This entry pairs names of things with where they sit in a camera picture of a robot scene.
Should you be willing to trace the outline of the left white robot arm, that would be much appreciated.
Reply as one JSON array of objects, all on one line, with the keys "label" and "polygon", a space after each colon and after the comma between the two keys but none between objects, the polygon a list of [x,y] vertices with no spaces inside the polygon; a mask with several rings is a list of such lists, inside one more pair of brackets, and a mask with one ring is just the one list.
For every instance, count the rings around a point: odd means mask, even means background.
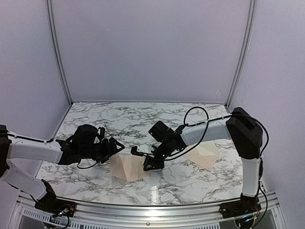
[{"label": "left white robot arm", "polygon": [[36,200],[49,212],[60,209],[60,201],[48,182],[39,180],[13,163],[13,159],[30,159],[71,165],[83,159],[104,163],[124,149],[113,137],[105,137],[103,127],[81,125],[66,140],[42,140],[9,132],[0,127],[0,179],[20,189]]}]

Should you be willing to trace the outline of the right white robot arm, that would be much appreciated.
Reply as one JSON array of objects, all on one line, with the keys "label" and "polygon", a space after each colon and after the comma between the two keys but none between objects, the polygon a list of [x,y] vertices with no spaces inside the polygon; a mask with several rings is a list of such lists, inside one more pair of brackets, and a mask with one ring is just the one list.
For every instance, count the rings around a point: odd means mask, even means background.
[{"label": "right white robot arm", "polygon": [[183,123],[176,129],[158,121],[148,133],[159,145],[145,154],[144,171],[163,169],[166,161],[177,158],[173,154],[175,151],[178,156],[184,156],[200,143],[230,140],[243,166],[243,198],[237,201],[236,210],[245,214],[254,207],[253,197],[259,191],[261,175],[263,129],[244,109],[238,107],[227,116],[198,124]]}]

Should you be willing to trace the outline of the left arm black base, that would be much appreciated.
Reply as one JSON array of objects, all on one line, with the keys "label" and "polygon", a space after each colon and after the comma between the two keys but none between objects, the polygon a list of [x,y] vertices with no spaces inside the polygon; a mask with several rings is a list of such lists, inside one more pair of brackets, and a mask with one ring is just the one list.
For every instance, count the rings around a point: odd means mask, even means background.
[{"label": "left arm black base", "polygon": [[35,202],[35,208],[58,216],[60,212],[67,209],[68,211],[64,212],[63,215],[73,217],[76,209],[76,203],[68,200],[58,199],[51,185],[44,179],[41,181],[44,185],[46,193],[43,194],[41,198],[32,198]]}]

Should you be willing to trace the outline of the cream envelope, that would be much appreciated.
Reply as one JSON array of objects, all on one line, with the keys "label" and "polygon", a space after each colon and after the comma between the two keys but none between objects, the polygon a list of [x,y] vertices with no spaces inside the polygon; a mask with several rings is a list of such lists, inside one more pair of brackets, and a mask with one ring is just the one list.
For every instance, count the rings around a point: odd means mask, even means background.
[{"label": "cream envelope", "polygon": [[201,142],[196,148],[190,150],[183,157],[199,165],[200,167],[211,171],[220,151],[216,147],[214,141]]}]

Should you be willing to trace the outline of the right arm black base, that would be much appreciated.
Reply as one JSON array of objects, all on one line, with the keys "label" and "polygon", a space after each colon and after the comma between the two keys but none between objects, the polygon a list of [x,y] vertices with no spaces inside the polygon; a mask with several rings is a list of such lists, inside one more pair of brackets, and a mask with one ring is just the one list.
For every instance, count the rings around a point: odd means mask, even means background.
[{"label": "right arm black base", "polygon": [[239,200],[222,203],[219,207],[219,212],[222,214],[222,217],[226,219],[255,212],[258,213],[261,209],[258,195],[248,197],[241,194]]}]

